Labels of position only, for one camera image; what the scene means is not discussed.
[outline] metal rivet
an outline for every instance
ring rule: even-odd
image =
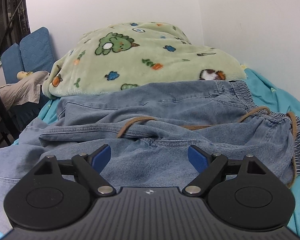
[[[109,194],[113,191],[113,188],[110,187],[110,186],[101,186],[101,187],[98,188],[98,191],[101,194]]]
[[[188,186],[186,187],[186,192],[189,194],[197,194],[201,191],[201,189],[198,186]]]

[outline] jeans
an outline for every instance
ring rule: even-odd
[[[198,175],[187,158],[192,144],[230,159],[253,154],[288,183],[294,169],[300,173],[300,119],[296,140],[284,114],[260,110],[237,122],[254,107],[243,81],[151,83],[99,96],[61,98],[57,122],[48,125],[37,118],[20,134],[19,145],[0,149],[0,231],[11,229],[3,210],[5,195],[41,158],[70,159],[103,144],[111,146],[112,157],[101,175],[117,190],[182,189]],[[156,121],[137,122],[116,138],[125,123],[138,116]],[[214,126],[181,127],[193,125]]]

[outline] white wall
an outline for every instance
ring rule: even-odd
[[[62,57],[82,34],[110,24],[161,21],[180,27],[194,44],[203,44],[198,0],[26,0],[31,31],[49,29]]]
[[[205,45],[300,101],[300,0],[199,0]]]

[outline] brown cord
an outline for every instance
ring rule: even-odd
[[[291,119],[291,133],[295,141],[297,138],[297,119],[293,112],[287,112],[287,116]]]
[[[270,109],[266,106],[258,106],[255,107],[254,109],[252,109],[250,112],[246,113],[244,116],[242,116],[238,122],[242,122],[244,121],[247,117],[255,114],[256,112],[262,110],[262,109],[266,109],[268,114],[270,114]],[[288,112],[287,116],[291,119],[291,133],[293,136],[293,140],[296,140],[297,137],[297,119],[296,116],[293,112]],[[121,136],[125,133],[125,131],[134,123],[136,122],[140,122],[140,121],[157,121],[154,117],[151,116],[140,116],[140,117],[135,117],[132,118],[130,121],[126,122],[125,125],[120,129],[120,131],[118,132],[117,138],[121,138]],[[181,127],[186,128],[188,130],[199,130],[199,129],[204,129],[204,128],[208,128],[208,127],[212,127],[215,126],[214,124],[210,124],[210,125],[181,125]],[[291,188],[291,186],[293,185],[296,177],[297,177],[297,164],[296,164],[296,158],[293,154],[292,157],[292,166],[293,166],[293,178],[292,181],[289,182],[287,184],[288,188]]]
[[[149,121],[149,120],[156,121],[156,119],[151,116],[140,116],[140,117],[132,118],[130,121],[126,122],[125,125],[120,129],[117,138],[120,138],[124,134],[124,132],[134,123],[139,121]]]
[[[249,117],[250,115],[255,114],[256,112],[262,110],[262,109],[266,109],[268,111],[268,114],[270,114],[270,109],[266,106],[258,106],[253,108],[250,112],[246,113],[243,117],[241,117],[237,122],[242,122],[244,121],[247,117]]]
[[[241,117],[238,122],[242,122],[243,120],[245,120],[247,117],[249,117],[250,115],[262,110],[262,109],[266,109],[268,111],[268,114],[270,114],[270,109],[266,106],[258,106],[254,109],[252,109],[250,112],[246,113],[243,117]],[[120,138],[125,131],[131,126],[133,125],[135,122],[139,122],[139,121],[149,121],[149,120],[153,120],[153,121],[157,121],[154,117],[151,116],[140,116],[140,117],[135,117],[132,118],[130,121],[126,122],[126,124],[120,129],[117,138]],[[194,131],[194,130],[199,130],[199,129],[204,129],[204,128],[208,128],[208,127],[212,127],[215,126],[217,124],[208,124],[208,125],[181,125],[181,127],[186,128],[188,130]]]
[[[293,112],[287,112],[287,116],[291,119],[291,133],[293,136],[293,140],[295,141],[297,138],[297,119],[296,119],[296,115]],[[297,177],[297,163],[296,163],[296,158],[294,156],[293,153],[293,157],[292,157],[292,166],[293,166],[293,178],[292,181],[290,181],[287,184],[288,188],[291,188],[296,177]]]

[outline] mattress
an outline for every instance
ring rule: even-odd
[[[292,95],[277,88],[266,78],[253,70],[245,69],[245,73],[247,74],[246,83],[256,105],[268,106],[270,110],[274,112],[287,113],[293,111],[300,117],[300,102]],[[48,101],[40,111],[38,117],[49,124],[55,122],[58,119],[56,109],[59,100],[60,99]],[[291,191],[296,199],[296,206],[288,227],[300,236],[300,176],[297,177]]]

